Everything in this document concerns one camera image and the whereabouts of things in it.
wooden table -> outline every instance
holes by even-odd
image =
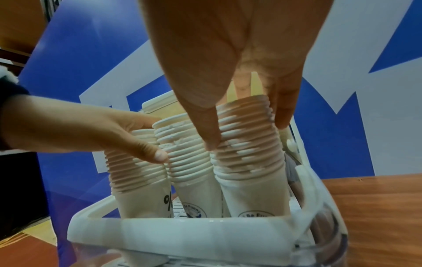
[[[349,230],[349,267],[422,266],[422,174],[324,184]]]

percent sign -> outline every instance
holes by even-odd
[[[171,191],[170,194],[164,197],[164,204],[168,204],[167,211],[170,211],[170,207],[173,207],[173,202],[171,201]]]

dark sleeve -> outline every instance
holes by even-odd
[[[6,77],[0,79],[0,118],[3,105],[15,95],[29,95],[28,90],[20,85],[10,82]],[[0,151],[11,149],[0,136]]]

stack of paper cups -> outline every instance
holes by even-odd
[[[211,156],[232,217],[290,214],[284,152],[265,95],[217,107],[222,142]]]
[[[154,129],[133,131],[132,135],[158,145]],[[152,164],[126,153],[104,151],[111,193],[122,218],[171,218],[171,184],[163,164]]]
[[[167,176],[190,218],[229,217],[210,154],[186,113],[153,124],[159,148],[168,153]]]

white knob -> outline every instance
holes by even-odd
[[[298,145],[296,144],[294,139],[287,139],[287,148],[294,153],[299,153]]]

